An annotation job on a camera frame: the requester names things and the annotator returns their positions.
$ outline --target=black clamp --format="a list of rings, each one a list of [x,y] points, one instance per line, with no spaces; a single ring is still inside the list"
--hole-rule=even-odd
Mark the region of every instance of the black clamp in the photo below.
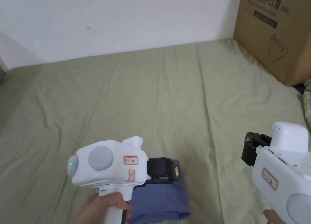
[[[270,146],[272,138],[258,133],[247,133],[244,140],[242,160],[249,166],[254,166],[257,158],[256,148],[258,146]]]
[[[172,184],[179,181],[180,173],[179,166],[170,158],[150,158],[147,161],[147,174],[151,180],[138,187],[144,187],[146,184]]]

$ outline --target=wrinkled fabric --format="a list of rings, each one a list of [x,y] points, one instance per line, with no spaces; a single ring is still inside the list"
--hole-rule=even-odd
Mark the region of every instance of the wrinkled fabric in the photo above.
[[[133,191],[133,208],[130,224],[158,223],[166,220],[182,220],[190,216],[188,198],[180,180],[172,184],[148,184]]]
[[[245,134],[306,126],[302,95],[233,39],[16,68],[0,102],[1,224],[68,223],[97,191],[71,183],[68,158],[132,136],[148,157],[180,161],[191,211],[180,223],[267,223]]]

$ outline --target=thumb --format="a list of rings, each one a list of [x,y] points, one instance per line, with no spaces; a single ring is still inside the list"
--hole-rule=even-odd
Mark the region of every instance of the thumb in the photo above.
[[[277,215],[277,213],[273,210],[269,210],[266,209],[263,211],[263,215],[265,216],[265,218],[273,224],[285,224],[279,217],[279,215]]]
[[[129,208],[129,204],[123,199],[122,194],[119,192],[111,193],[105,196],[100,196],[98,198],[106,208],[114,206],[122,210],[126,210]]]

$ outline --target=bed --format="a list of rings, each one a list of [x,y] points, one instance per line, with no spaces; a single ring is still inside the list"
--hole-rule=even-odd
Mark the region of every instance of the bed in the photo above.
[[[0,100],[1,223],[68,223],[94,192],[71,184],[68,158],[135,135],[149,157],[180,160],[192,212],[180,223],[266,223],[245,134],[306,126],[302,95],[233,39],[16,68]]]

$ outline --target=blue cloth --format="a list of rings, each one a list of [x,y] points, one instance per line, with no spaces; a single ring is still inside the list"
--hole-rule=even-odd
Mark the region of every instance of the blue cloth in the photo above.
[[[147,184],[133,190],[130,224],[181,220],[190,216],[188,198],[181,179],[173,184]]]

